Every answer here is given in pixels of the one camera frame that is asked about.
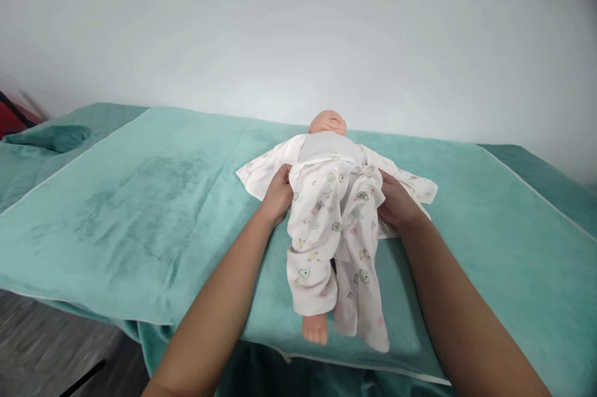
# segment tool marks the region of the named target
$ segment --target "printed baby clothing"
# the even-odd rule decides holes
[[[377,208],[384,201],[379,170],[349,157],[329,155],[295,164],[289,182],[297,190],[288,223],[292,245],[287,255],[295,312],[310,316],[335,308],[339,332],[359,334],[372,348],[387,352],[374,267]]]
[[[236,171],[236,175],[243,183],[245,190],[258,200],[263,200],[267,188],[270,182],[272,182],[272,178],[280,167],[283,164],[294,165],[298,162],[301,148],[309,135],[314,134],[299,134],[294,136],[239,168]],[[358,146],[365,155],[364,164],[380,168],[389,175],[394,176],[421,210],[429,217],[429,214],[421,206],[421,203],[431,204],[433,202],[437,193],[437,185],[429,179],[413,175],[406,170],[401,170],[390,159],[381,156],[365,145]],[[382,220],[377,225],[377,235],[379,238],[393,238],[398,236],[396,231],[387,226]]]
[[[394,176],[427,216],[421,203],[433,202],[437,186],[399,169],[366,146],[332,133],[341,138],[336,143],[339,139],[328,132],[299,134],[248,162],[236,174],[252,196],[263,200],[280,166],[293,165],[287,278],[295,311],[316,315],[335,308],[337,331],[358,334],[372,348],[387,352],[374,261],[378,238],[397,233],[377,218],[377,208],[384,201],[378,169]],[[323,149],[332,151],[323,153]]]
[[[339,156],[350,157],[359,164],[365,164],[367,161],[361,147],[352,140],[333,131],[308,134],[298,152],[298,161],[307,161],[310,157],[320,157],[325,153],[336,153]]]

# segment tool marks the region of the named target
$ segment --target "sleeve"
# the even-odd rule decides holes
[[[394,176],[416,201],[431,204],[437,194],[437,184],[427,178],[413,175],[396,167],[390,159],[363,146],[367,154],[367,165],[373,165]]]
[[[266,196],[269,183],[282,164],[294,164],[292,149],[297,137],[276,145],[273,149],[247,162],[236,171],[244,188],[260,201]]]

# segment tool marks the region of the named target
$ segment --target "hand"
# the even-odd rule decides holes
[[[288,173],[291,168],[292,166],[289,164],[280,167],[267,188],[261,206],[259,206],[258,212],[265,216],[273,227],[284,219],[286,211],[292,203],[293,192],[288,181]]]
[[[381,191],[386,197],[384,203],[377,208],[379,216],[388,224],[394,226],[398,233],[400,228],[413,222],[426,220],[427,217],[412,199],[406,189],[393,176],[379,169],[383,184]]]

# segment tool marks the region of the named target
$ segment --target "red object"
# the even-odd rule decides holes
[[[25,117],[34,123],[41,123],[42,120],[35,114],[27,111],[19,105],[15,105]],[[19,120],[19,118],[12,113],[3,103],[0,103],[0,139],[7,134],[15,134],[24,131],[27,127]]]

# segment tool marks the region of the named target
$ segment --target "finger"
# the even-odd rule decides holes
[[[388,174],[388,173],[384,172],[382,169],[378,169],[378,170],[379,170],[379,172],[381,173],[381,179],[382,179],[382,180],[383,180],[383,181],[384,181],[386,184],[392,184],[392,185],[396,185],[396,184],[398,184],[398,180],[397,180],[397,179],[396,179],[394,176],[392,176],[392,175],[390,175],[390,174]]]
[[[288,164],[282,164],[278,171],[275,173],[272,180],[279,182],[281,184],[286,184],[286,175],[288,174]]]
[[[400,185],[400,183],[398,183],[398,184],[388,184],[387,182],[383,182],[381,184],[381,192],[387,198],[388,196],[391,196],[395,192],[397,185]]]

